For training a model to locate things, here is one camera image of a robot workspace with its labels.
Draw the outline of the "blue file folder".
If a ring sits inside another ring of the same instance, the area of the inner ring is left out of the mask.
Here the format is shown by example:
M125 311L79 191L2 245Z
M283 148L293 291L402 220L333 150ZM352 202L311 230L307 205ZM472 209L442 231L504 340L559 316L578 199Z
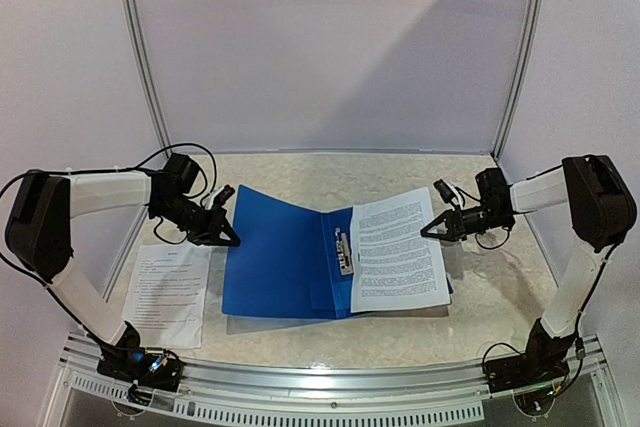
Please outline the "blue file folder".
M350 234L354 206L320 212L240 186L233 227L241 245L227 255L223 313L304 320L374 313L351 312L353 275L338 270L334 229Z

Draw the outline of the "printed paper sheet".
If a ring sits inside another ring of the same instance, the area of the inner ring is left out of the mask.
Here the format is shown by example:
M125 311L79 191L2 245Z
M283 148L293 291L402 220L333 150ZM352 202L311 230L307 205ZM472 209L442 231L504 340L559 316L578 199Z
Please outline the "printed paper sheet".
M434 219L426 187L353 207L353 314L451 303L441 245L420 230Z
M211 250L191 244L142 246L126 295L123 318L143 347L202 346Z

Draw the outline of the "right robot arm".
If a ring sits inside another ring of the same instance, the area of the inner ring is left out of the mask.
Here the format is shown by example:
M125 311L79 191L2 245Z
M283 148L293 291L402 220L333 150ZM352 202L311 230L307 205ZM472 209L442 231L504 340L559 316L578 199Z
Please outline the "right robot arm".
M637 218L634 198L606 155L564 158L560 165L510 184L498 167L475 177L476 206L462 208L459 190L444 180L434 186L450 209L420 231L424 238L463 241L495 228L510 231L517 216L567 204L575 248L552 301L530 331L523 353L510 367L488 362L485 375L513 386L537 383L566 371L566 354L578 342L579 322L615 249Z

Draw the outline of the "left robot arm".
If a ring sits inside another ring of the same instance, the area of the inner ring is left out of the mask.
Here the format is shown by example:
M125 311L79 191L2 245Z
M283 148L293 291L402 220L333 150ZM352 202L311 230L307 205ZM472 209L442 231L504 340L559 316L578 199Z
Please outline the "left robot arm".
M142 166L86 171L32 169L19 185L5 228L14 267L40 282L54 301L100 346L112 348L111 366L128 381L148 373L148 359L136 348L140 336L115 312L75 265L71 222L86 214L146 207L150 218L173 223L196 246L237 247L241 240L224 207L235 190L226 185L200 205L189 193L200 166L174 154L163 168Z

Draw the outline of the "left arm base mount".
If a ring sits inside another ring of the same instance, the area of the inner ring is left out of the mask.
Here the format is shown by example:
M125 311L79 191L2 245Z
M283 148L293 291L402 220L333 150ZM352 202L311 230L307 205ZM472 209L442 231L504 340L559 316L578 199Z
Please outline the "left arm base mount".
M93 333L88 337L101 352L99 374L141 387L178 391L185 363L170 349L142 347L138 331L129 322L114 343L109 344Z

